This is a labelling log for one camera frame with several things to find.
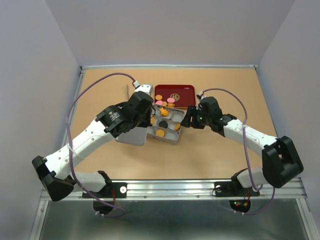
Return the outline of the round orange cookie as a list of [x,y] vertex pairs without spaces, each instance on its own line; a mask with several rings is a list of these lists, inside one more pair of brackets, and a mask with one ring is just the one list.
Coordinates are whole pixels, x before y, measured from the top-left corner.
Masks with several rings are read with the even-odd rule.
[[180,130],[180,128],[181,128],[181,125],[180,125],[180,123],[178,123],[175,125],[174,130],[178,132]]

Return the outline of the silver cookie tin with cups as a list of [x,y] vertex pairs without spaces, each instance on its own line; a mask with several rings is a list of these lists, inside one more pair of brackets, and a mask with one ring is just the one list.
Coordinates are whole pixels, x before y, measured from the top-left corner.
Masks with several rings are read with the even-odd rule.
[[[169,115],[164,117],[160,113],[160,108],[167,109],[169,111]],[[181,135],[181,127],[179,131],[175,131],[174,128],[176,124],[181,124],[181,121],[185,117],[185,112],[183,110],[167,107],[163,105],[154,104],[152,106],[151,112],[151,126],[147,128],[147,138],[151,140],[156,140],[159,142],[176,145],[180,139]],[[166,121],[168,123],[167,128],[159,127],[160,121]],[[158,129],[162,129],[165,131],[165,136],[157,136],[156,131]]]

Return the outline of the silver tin lid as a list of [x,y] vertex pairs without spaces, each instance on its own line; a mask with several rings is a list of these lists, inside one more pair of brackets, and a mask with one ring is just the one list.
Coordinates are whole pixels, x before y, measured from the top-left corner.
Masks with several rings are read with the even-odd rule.
[[129,132],[122,133],[119,135],[115,141],[118,143],[133,145],[133,146],[143,146],[147,139],[147,128],[145,127],[135,127]]

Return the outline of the flower orange cookie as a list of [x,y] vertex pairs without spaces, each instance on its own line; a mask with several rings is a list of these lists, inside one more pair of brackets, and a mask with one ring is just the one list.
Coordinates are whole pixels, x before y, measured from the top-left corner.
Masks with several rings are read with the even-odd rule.
[[163,116],[163,117],[167,117],[170,113],[169,113],[169,111],[167,110],[167,109],[165,109],[165,108],[160,108],[159,109],[159,111],[160,111],[160,114]]

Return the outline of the metal serving tongs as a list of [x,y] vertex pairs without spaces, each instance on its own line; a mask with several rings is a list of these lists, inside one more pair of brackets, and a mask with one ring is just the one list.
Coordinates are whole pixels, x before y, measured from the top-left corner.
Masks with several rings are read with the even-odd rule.
[[128,84],[124,87],[124,93],[125,93],[125,99],[126,99],[126,100],[129,100],[129,98],[130,98],[130,91],[129,91],[129,85],[128,85]]

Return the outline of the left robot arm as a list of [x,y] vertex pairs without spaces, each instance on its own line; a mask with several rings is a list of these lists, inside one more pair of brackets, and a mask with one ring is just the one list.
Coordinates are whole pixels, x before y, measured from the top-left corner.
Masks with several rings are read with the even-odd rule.
[[102,145],[116,140],[119,143],[143,146],[147,128],[151,125],[153,98],[136,89],[128,101],[111,105],[99,113],[88,127],[56,152],[37,156],[32,165],[45,190],[54,202],[72,192],[88,190],[106,197],[111,193],[111,180],[102,172],[72,175],[72,167]]

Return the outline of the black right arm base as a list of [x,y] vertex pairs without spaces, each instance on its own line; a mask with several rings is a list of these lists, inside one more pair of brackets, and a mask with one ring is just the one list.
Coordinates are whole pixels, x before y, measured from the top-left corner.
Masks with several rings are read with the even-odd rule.
[[260,196],[259,191],[254,191],[252,187],[243,187],[239,180],[237,180],[237,176],[244,172],[246,169],[243,169],[239,172],[236,172],[230,180],[227,181],[215,181],[213,190],[211,191],[211,195],[214,197],[222,198],[222,197],[247,197],[249,194],[251,197]]

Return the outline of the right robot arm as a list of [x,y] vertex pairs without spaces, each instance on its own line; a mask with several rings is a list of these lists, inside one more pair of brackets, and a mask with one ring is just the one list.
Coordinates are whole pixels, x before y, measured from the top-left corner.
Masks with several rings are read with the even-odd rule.
[[246,126],[235,116],[224,114],[212,96],[203,97],[197,106],[190,105],[180,124],[194,129],[208,126],[222,137],[243,144],[245,151],[252,150],[261,157],[261,168],[248,166],[234,175],[230,189],[235,195],[242,195],[248,188],[265,184],[279,189],[304,171],[291,138],[267,135]]

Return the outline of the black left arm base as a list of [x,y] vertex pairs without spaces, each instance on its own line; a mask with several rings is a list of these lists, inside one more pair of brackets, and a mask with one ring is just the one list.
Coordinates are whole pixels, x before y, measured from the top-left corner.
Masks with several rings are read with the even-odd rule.
[[101,199],[124,199],[127,197],[128,184],[126,182],[112,181],[102,170],[95,173],[84,173],[82,176],[84,177],[83,186],[95,197]]

